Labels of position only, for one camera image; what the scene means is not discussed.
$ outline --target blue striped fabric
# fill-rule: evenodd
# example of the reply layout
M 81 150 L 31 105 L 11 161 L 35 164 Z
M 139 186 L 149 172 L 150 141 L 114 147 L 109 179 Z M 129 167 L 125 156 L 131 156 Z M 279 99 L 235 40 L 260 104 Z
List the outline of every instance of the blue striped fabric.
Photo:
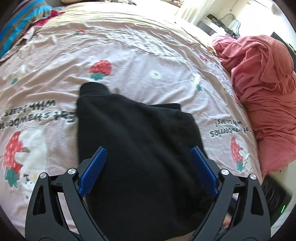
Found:
M 24 0 L 0 32 L 0 58 L 19 40 L 30 24 L 50 16 L 44 0 Z

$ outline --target blue gripper pad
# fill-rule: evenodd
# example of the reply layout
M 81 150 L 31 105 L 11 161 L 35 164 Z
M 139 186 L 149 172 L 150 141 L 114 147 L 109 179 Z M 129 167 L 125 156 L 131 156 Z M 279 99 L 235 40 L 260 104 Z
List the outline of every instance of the blue gripper pad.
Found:
M 216 196 L 219 193 L 217 189 L 217 178 L 195 147 L 191 149 L 191 159 L 198 178 L 202 182 L 206 192 L 209 195 Z
M 80 188 L 78 193 L 81 197 L 89 194 L 100 175 L 107 160 L 107 151 L 102 148 L 99 153 L 94 157 L 82 177 L 80 178 Z

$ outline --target red cloth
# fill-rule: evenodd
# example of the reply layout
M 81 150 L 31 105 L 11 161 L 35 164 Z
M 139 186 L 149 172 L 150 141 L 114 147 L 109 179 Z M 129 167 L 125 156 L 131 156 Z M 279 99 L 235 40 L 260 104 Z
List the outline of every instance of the red cloth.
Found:
M 58 12 L 56 10 L 51 10 L 51 14 L 49 17 L 47 18 L 43 18 L 39 21 L 37 21 L 36 23 L 33 24 L 33 26 L 43 26 L 44 24 L 46 24 L 51 18 L 54 18 L 56 16 L 62 15 L 63 12 Z
M 286 46 L 264 35 L 217 36 L 213 46 L 248 112 L 262 175 L 281 170 L 296 159 L 296 74 Z

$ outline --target black garment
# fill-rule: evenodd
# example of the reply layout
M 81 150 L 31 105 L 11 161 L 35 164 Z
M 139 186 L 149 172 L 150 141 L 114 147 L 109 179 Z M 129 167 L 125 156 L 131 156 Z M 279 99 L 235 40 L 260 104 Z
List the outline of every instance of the black garment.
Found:
M 191 148 L 203 151 L 190 114 L 179 104 L 147 106 L 88 82 L 77 116 L 80 162 L 99 146 L 107 150 L 87 204 L 109 241 L 164 241 L 198 227 L 211 198 L 190 160 Z

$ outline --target white curtain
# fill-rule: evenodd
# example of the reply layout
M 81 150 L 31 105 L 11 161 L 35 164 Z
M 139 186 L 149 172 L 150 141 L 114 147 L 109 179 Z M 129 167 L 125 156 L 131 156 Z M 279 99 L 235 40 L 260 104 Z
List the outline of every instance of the white curtain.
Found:
M 207 14 L 207 11 L 214 1 L 215 0 L 185 0 L 176 16 L 193 25 L 197 25 Z

